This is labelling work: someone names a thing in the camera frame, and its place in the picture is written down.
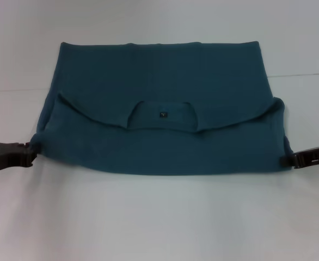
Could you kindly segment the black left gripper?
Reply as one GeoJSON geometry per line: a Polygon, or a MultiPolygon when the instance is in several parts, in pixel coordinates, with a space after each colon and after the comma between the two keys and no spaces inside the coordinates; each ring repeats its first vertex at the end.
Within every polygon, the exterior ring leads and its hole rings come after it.
{"type": "Polygon", "coordinates": [[[33,166],[37,147],[30,143],[0,143],[0,170],[10,167],[33,166]]]}

